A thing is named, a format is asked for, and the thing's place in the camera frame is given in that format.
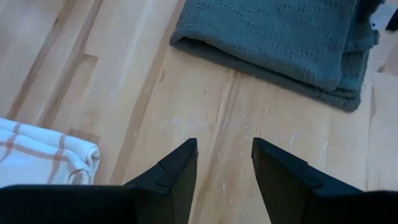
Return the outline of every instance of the wood grain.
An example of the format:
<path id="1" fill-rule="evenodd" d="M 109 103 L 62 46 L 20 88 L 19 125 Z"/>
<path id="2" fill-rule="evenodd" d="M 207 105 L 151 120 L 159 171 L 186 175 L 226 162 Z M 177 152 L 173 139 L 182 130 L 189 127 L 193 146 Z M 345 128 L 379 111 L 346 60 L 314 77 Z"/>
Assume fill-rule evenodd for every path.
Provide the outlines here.
<path id="1" fill-rule="evenodd" d="M 381 31 L 348 114 L 170 47 L 182 6 L 0 0 L 0 116 L 98 144 L 96 184 L 121 185 L 198 138 L 192 224 L 270 223 L 253 137 L 360 189 L 398 190 L 398 33 Z"/>

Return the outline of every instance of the folded towel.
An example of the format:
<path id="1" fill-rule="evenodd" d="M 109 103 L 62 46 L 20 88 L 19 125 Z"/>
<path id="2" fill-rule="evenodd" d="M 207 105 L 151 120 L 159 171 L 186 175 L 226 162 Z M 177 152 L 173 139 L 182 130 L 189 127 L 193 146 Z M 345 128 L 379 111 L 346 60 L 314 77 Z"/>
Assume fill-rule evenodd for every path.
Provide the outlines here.
<path id="1" fill-rule="evenodd" d="M 359 0 L 186 0 L 170 44 L 346 111 L 378 41 Z"/>
<path id="2" fill-rule="evenodd" d="M 91 142 L 0 118 L 0 187 L 93 184 L 99 163 Z"/>

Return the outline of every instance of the white and orange plaid towel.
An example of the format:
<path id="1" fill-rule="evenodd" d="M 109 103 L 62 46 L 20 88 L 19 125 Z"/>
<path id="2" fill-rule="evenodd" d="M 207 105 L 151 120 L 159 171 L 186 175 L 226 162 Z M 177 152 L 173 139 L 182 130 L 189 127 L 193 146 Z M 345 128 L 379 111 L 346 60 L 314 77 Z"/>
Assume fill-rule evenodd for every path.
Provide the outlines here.
<path id="1" fill-rule="evenodd" d="M 92 184 L 97 145 L 0 118 L 0 187 L 15 184 Z"/>

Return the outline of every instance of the black plastic piece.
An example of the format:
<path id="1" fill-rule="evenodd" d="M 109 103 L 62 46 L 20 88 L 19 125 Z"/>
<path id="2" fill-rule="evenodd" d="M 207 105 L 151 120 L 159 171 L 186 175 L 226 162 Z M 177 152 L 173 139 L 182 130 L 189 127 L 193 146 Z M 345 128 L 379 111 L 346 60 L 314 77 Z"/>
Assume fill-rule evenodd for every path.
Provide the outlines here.
<path id="1" fill-rule="evenodd" d="M 272 224 L 397 223 L 397 192 L 363 192 L 260 138 L 252 161 Z"/>
<path id="2" fill-rule="evenodd" d="M 0 189 L 0 223 L 188 223 L 197 152 L 197 140 L 189 139 L 123 186 Z"/>
<path id="3" fill-rule="evenodd" d="M 392 16 L 390 22 L 387 25 L 386 30 L 393 31 L 393 32 L 398 30 L 398 9 Z"/>

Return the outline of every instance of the dark green towel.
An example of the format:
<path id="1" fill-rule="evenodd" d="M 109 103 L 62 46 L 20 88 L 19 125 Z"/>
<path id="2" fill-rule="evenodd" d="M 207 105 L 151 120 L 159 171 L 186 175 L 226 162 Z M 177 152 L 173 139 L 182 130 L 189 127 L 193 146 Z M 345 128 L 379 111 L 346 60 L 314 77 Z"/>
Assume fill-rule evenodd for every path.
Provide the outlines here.
<path id="1" fill-rule="evenodd" d="M 186 0 L 170 44 L 346 111 L 377 33 L 359 0 Z"/>

